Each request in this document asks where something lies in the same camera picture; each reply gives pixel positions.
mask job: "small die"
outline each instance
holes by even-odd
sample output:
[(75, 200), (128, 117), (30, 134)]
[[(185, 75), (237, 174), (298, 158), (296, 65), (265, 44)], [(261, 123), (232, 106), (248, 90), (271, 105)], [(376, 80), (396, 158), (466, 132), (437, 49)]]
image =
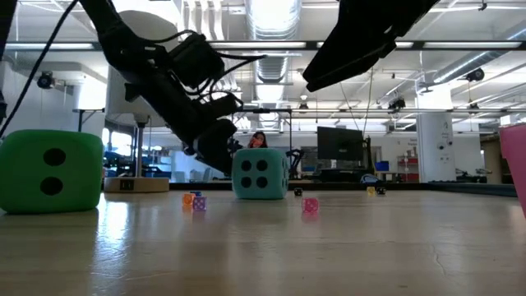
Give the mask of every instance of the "small die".
[(302, 208), (303, 213), (316, 213), (320, 204), (316, 198), (303, 198)]
[(297, 188), (294, 188), (294, 196), (296, 197), (300, 197), (303, 195), (303, 189), (297, 187)]
[(191, 206), (194, 202), (194, 198), (196, 198), (196, 195), (194, 193), (185, 193), (182, 196), (182, 203), (184, 206)]
[(194, 197), (194, 210), (206, 210), (206, 197)]
[(385, 187), (377, 187), (376, 188), (376, 194), (378, 194), (378, 195), (385, 195)]
[(370, 197), (375, 196), (375, 188), (373, 186), (367, 187), (367, 195)]

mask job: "cable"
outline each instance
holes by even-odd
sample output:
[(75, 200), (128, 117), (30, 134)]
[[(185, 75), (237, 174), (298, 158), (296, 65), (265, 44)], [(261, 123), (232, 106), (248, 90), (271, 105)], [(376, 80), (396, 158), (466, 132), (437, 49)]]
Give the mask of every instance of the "cable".
[(367, 110), (365, 111), (365, 123), (363, 124), (363, 137), (365, 137), (365, 128), (367, 127), (367, 115), (369, 115), (369, 108), (371, 107), (371, 97), (372, 97), (372, 75), (374, 74), (373, 69), (371, 68), (371, 81), (369, 81), (369, 103), (367, 103)]
[(42, 53), (40, 54), (39, 58), (36, 60), (35, 65), (33, 66), (33, 69), (31, 69), (30, 75), (27, 77), (27, 81), (25, 82), (24, 88), (22, 89), (22, 92), (20, 93), (20, 96), (18, 97), (18, 100), (16, 101), (15, 107), (9, 114), (9, 117), (7, 118), (6, 122), (3, 124), (2, 130), (0, 130), (0, 137), (3, 136), (4, 132), (6, 132), (7, 126), (9, 125), (11, 120), (15, 117), (16, 111), (18, 111), (18, 109), (20, 108), (20, 105), (22, 104), (22, 100), (27, 94), (27, 91), (29, 90), (31, 86), (31, 82), (33, 82), (33, 79), (35, 78), (36, 72), (39, 70), (40, 64), (44, 60), (46, 53), (48, 53), (49, 48), (51, 48), (51, 44), (53, 44), (53, 41), (55, 40), (55, 38), (57, 38), (58, 32), (60, 31), (62, 24), (66, 20), (67, 15), (73, 10), (73, 8), (75, 8), (78, 2), (79, 0), (73, 0), (72, 3), (66, 8), (62, 16), (60, 16), (60, 19), (58, 20), (58, 23), (55, 26), (55, 29), (53, 29), (53, 33), (49, 37), (49, 40), (46, 43), (46, 46), (44, 46)]
[[(243, 59), (244, 62), (240, 62), (239, 64), (237, 64), (236, 66), (234, 67), (231, 67), (229, 68), (225, 73), (223, 73), (223, 75), (221, 76), (221, 78), (227, 76), (229, 73), (231, 72), (234, 72), (236, 71), (237, 69), (239, 69), (240, 67), (243, 67), (251, 62), (255, 62), (257, 60), (261, 60), (262, 58), (266, 58), (267, 55), (266, 54), (263, 54), (263, 55), (259, 55), (259, 56), (253, 56), (253, 57), (240, 57), (240, 56), (233, 56), (233, 55), (230, 55), (230, 54), (226, 54), (226, 53), (219, 53), (220, 56), (224, 55), (224, 56), (229, 56), (229, 57), (235, 57), (234, 59)], [(212, 100), (212, 93), (214, 91), (214, 88), (215, 86), (217, 85), (217, 83), (219, 82), (219, 80), (221, 80), (221, 78), (219, 78), (218, 80), (215, 80), (214, 83), (212, 83), (212, 85), (210, 86), (210, 88), (208, 89), (208, 94), (210, 94), (210, 100)]]
[(169, 42), (169, 41), (172, 41), (174, 39), (176, 39), (177, 37), (181, 36), (181, 35), (184, 35), (184, 34), (191, 34), (191, 35), (194, 35), (194, 34), (197, 34), (195, 31), (193, 30), (182, 30), (181, 32), (177, 32), (175, 33), (174, 35), (171, 35), (167, 38), (164, 38), (164, 39), (146, 39), (146, 38), (142, 38), (143, 40), (145, 41), (149, 41), (149, 42), (153, 42), (153, 43), (165, 43), (165, 42)]
[(212, 83), (212, 79), (208, 78), (206, 79), (206, 83), (199, 89), (197, 89), (196, 91), (188, 91), (188, 90), (185, 90), (185, 92), (187, 93), (187, 95), (200, 95), (203, 91), (205, 91), (208, 86), (210, 86), (210, 83)]
[(351, 112), (351, 116), (353, 117), (353, 121), (354, 121), (354, 125), (356, 126), (356, 130), (359, 131), (360, 127), (358, 127), (358, 124), (356, 123), (356, 118), (354, 117), (354, 114), (353, 114), (353, 108), (351, 108), (351, 104), (348, 103), (347, 95), (345, 94), (344, 86), (342, 85), (341, 82), (339, 83), (339, 87), (342, 89), (342, 94), (344, 94), (345, 102), (347, 102), (348, 110)]

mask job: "black cable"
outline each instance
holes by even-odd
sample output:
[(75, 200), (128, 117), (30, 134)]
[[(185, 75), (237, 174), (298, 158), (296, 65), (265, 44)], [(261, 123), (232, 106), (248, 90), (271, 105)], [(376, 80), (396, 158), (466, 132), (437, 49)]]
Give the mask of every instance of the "black cable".
[(218, 52), (218, 55), (221, 58), (229, 58), (229, 59), (242, 60), (242, 61), (247, 61), (247, 60), (253, 59), (253, 58), (255, 58), (254, 61), (257, 61), (258, 59), (262, 59), (262, 58), (266, 58), (267, 57), (266, 54), (262, 54), (262, 55), (258, 55), (258, 56), (238, 56), (238, 55), (232, 55), (232, 54), (228, 54), (228, 53), (219, 53), (219, 52)]
[(60, 31), (62, 24), (66, 20), (67, 15), (73, 10), (73, 8), (75, 8), (78, 2), (79, 0), (73, 0), (72, 3), (66, 8), (62, 16), (60, 16), (60, 19), (58, 20), (58, 23), (55, 26), (55, 29), (53, 29), (53, 33), (49, 37), (49, 40), (46, 43), (46, 46), (44, 46), (44, 49), (42, 49), (42, 53), (40, 54), (39, 59), (36, 60), (36, 63), (33, 66), (33, 69), (31, 70), (31, 74), (27, 77), (27, 81), (25, 82), (24, 88), (22, 89), (22, 92), (20, 93), (20, 96), (18, 97), (18, 100), (16, 101), (15, 107), (9, 114), (9, 117), (7, 118), (6, 122), (3, 124), (2, 130), (0, 130), (0, 137), (3, 136), (4, 132), (6, 132), (7, 126), (9, 125), (11, 120), (15, 117), (16, 111), (18, 111), (18, 109), (20, 108), (20, 105), (22, 104), (22, 100), (27, 94), (27, 91), (29, 90), (31, 86), (31, 82), (33, 82), (33, 79), (35, 78), (36, 72), (39, 70), (40, 64), (44, 60), (46, 53), (48, 53), (49, 48), (51, 48), (51, 44), (53, 44), (53, 41), (55, 40), (55, 38), (57, 38), (58, 32)]
[[(226, 53), (219, 53), (219, 55), (225, 55), (225, 56), (231, 56), (230, 54), (226, 54)], [(234, 67), (231, 67), (229, 68), (222, 76), (221, 78), (227, 76), (229, 73), (231, 72), (234, 72), (236, 71), (237, 69), (239, 69), (240, 67), (243, 67), (251, 62), (255, 62), (257, 60), (261, 60), (262, 58), (266, 58), (267, 55), (266, 54), (263, 54), (263, 55), (259, 55), (259, 56), (254, 56), (254, 57), (239, 57), (239, 56), (231, 56), (231, 57), (236, 57), (236, 59), (241, 59), (243, 58), (244, 62), (240, 62), (239, 64), (237, 64), (236, 66)], [(218, 80), (214, 81), (214, 83), (212, 83), (212, 85), (210, 86), (210, 88), (208, 89), (208, 94), (210, 94), (210, 100), (212, 100), (212, 92), (214, 91), (214, 88), (215, 86), (217, 85), (217, 83), (219, 82), (219, 80), (221, 79), (219, 78)]]
[(145, 41), (149, 41), (149, 42), (153, 42), (153, 43), (165, 43), (165, 42), (169, 42), (169, 41), (172, 41), (174, 39), (176, 39), (177, 37), (181, 36), (181, 35), (184, 35), (184, 34), (197, 34), (195, 31), (193, 30), (182, 30), (181, 32), (177, 32), (175, 33), (174, 35), (171, 35), (167, 38), (164, 38), (164, 39), (146, 39), (146, 38), (142, 38), (143, 40)]
[(208, 78), (206, 80), (206, 83), (199, 89), (197, 89), (196, 91), (187, 91), (185, 90), (185, 92), (187, 93), (187, 95), (200, 95), (203, 91), (205, 91), (208, 86), (210, 86), (210, 83), (212, 83), (212, 79)]

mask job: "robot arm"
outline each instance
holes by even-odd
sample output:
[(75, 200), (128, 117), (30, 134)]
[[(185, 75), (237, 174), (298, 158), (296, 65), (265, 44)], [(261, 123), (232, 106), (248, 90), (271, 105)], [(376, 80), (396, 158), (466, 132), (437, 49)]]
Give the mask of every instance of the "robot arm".
[(237, 128), (228, 119), (219, 119), (238, 110), (233, 94), (202, 102), (191, 99), (182, 85), (193, 89), (224, 75), (219, 53), (192, 32), (175, 49), (167, 52), (156, 42), (133, 33), (118, 15), (110, 0), (80, 0), (97, 30), (108, 63), (129, 82), (184, 143), (187, 155), (209, 166), (231, 173), (232, 154), (228, 139)]
[(303, 72), (307, 89), (314, 92), (369, 70), (437, 2), (339, 0), (337, 25)]

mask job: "fluorescent light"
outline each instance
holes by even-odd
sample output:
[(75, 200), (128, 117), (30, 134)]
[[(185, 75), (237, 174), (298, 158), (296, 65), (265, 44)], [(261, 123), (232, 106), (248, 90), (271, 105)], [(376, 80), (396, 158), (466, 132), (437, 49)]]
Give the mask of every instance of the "fluorescent light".
[(413, 47), (413, 42), (397, 41), (396, 47), (399, 49), (410, 49)]
[(466, 49), (466, 48), (483, 48), (483, 49), (501, 49), (501, 48), (518, 48), (521, 42), (426, 42), (425, 49)]
[[(6, 50), (42, 50), (45, 43), (7, 43)], [(94, 49), (91, 43), (68, 43), (68, 44), (51, 44), (51, 50), (91, 50)]]
[[(413, 47), (413, 44), (414, 42), (404, 42), (404, 41), (397, 41), (396, 42), (396, 47), (398, 47), (399, 49), (410, 49)], [(318, 42), (316, 44), (317, 48), (320, 48), (323, 46), (323, 42)]]
[(339, 4), (303, 4), (304, 9), (338, 9)]
[(466, 11), (473, 11), (473, 10), (479, 10), (480, 7), (450, 7), (450, 8), (432, 8), (429, 10), (429, 12), (466, 12)]
[(301, 113), (332, 113), (332, 112), (339, 112), (339, 109), (293, 109), (293, 112), (301, 112)]
[(306, 45), (297, 41), (210, 42), (214, 49), (304, 49)]
[[(255, 57), (258, 54), (254, 53), (241, 53), (243, 57)], [(302, 57), (301, 53), (265, 53), (268, 57), (287, 58), (287, 57)]]

